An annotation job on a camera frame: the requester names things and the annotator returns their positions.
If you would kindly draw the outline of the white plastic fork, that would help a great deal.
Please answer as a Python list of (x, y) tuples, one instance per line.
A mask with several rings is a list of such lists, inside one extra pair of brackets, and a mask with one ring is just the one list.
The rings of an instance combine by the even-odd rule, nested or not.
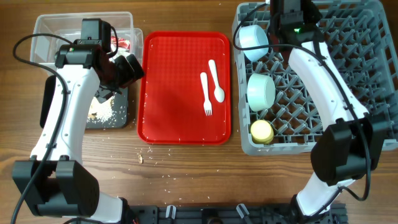
[(200, 80), (201, 80), (201, 85), (202, 85), (203, 95), (204, 95), (203, 107), (205, 110), (205, 114), (207, 116), (211, 116), (212, 115), (212, 104), (211, 104), (210, 98), (209, 98), (208, 78), (207, 78), (207, 74), (205, 72), (201, 72)]

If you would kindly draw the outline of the white plastic spoon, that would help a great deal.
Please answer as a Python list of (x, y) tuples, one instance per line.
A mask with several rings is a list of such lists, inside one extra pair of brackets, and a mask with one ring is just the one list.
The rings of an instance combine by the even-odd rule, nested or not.
[(208, 65), (209, 65), (209, 69), (211, 72), (211, 76), (212, 76), (214, 84), (215, 84), (214, 96), (215, 96), (217, 102), (222, 103), (222, 102), (224, 102), (224, 99), (225, 99), (225, 93), (219, 84), (216, 63), (213, 59), (211, 59), (208, 61)]

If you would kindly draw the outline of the light blue bowl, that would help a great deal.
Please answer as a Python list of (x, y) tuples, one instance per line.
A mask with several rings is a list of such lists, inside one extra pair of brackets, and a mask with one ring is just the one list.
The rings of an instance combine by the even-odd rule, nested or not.
[[(242, 27), (239, 30), (239, 43), (241, 48), (258, 47), (268, 45), (269, 41), (265, 31), (259, 25)], [(258, 61), (268, 53), (268, 48), (245, 50), (245, 56), (252, 62)]]

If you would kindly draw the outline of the green bowl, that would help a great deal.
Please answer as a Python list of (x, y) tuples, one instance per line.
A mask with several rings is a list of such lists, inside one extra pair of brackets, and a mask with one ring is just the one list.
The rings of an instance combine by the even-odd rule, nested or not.
[(247, 98), (250, 109), (258, 112), (269, 109), (275, 102), (275, 83), (272, 77), (254, 73), (250, 76)]

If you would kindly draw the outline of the yellow cup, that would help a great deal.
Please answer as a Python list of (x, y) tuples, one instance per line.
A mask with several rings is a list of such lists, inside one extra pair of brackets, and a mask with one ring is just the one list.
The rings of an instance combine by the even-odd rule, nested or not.
[(269, 144), (274, 138), (271, 124), (265, 120), (257, 120), (250, 127), (252, 140), (256, 144)]

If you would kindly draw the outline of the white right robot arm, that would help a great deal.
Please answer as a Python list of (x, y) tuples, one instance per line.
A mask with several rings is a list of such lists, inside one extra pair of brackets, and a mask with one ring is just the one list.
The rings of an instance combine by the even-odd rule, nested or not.
[(300, 77), (323, 126), (310, 154), (313, 174), (291, 201), (292, 223), (320, 219), (343, 191), (366, 200), (389, 127), (381, 115), (369, 114), (341, 77), (317, 26), (321, 18), (311, 1), (271, 1), (268, 33), (275, 50)]

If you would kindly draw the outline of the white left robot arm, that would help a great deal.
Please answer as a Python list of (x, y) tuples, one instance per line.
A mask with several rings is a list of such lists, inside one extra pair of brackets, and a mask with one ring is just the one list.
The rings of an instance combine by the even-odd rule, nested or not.
[(116, 29), (99, 19), (83, 19), (81, 37), (66, 40), (49, 69), (42, 105), (42, 134), (26, 161), (15, 161), (12, 178), (37, 217), (71, 222), (137, 223), (125, 198), (100, 191), (82, 164), (82, 143), (91, 102), (98, 90), (120, 93), (144, 71), (134, 55), (119, 56), (111, 41)]

